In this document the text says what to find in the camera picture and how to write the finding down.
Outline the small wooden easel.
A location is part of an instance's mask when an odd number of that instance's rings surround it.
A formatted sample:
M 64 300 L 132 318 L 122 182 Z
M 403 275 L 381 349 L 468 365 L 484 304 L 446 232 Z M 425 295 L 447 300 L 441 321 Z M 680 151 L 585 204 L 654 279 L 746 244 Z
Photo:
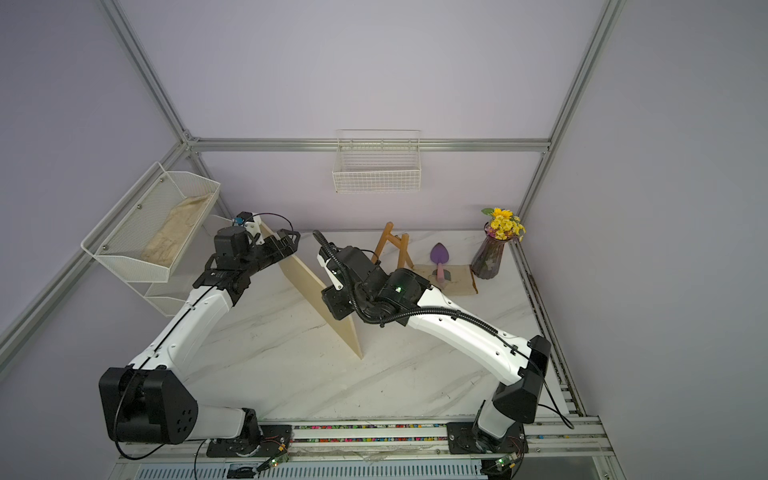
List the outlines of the small wooden easel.
M 381 254 L 383 253 L 384 247 L 387 244 L 391 244 L 398 251 L 397 268 L 408 267 L 409 269 L 412 269 L 414 267 L 414 262 L 411 259 L 408 252 L 410 237 L 407 233 L 403 233 L 402 235 L 396 235 L 393 229 L 394 229 L 394 224 L 392 222 L 387 222 L 380 235 L 376 248 L 374 249 L 374 254 L 372 255 L 372 262 L 373 263 L 379 262 L 381 258 Z

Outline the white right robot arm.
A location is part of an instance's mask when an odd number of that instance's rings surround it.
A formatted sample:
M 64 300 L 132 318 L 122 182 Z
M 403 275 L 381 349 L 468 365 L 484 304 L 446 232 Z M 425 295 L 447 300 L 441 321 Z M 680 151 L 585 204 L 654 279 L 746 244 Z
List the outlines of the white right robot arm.
M 551 343 L 543 336 L 512 335 L 459 307 L 428 279 L 407 268 L 391 273 L 354 246 L 338 248 L 320 231 L 318 261 L 332 281 L 321 297 L 337 320 L 355 314 L 384 328 L 400 324 L 429 334 L 484 367 L 498 384 L 470 423 L 447 426 L 458 453 L 523 455 L 524 428 L 542 407 Z

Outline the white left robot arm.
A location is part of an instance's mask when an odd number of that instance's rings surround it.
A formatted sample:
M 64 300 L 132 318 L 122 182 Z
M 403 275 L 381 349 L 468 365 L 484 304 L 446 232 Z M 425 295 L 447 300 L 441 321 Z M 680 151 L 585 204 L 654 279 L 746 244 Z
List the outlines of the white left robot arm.
M 236 455 L 260 450 L 264 434 L 250 408 L 205 405 L 185 384 L 191 361 L 218 322 L 237 304 L 256 273 L 291 257 L 301 235 L 264 235 L 257 220 L 238 220 L 214 237 L 214 252 L 169 324 L 98 387 L 108 437 L 156 448 L 192 440 L 219 441 Z

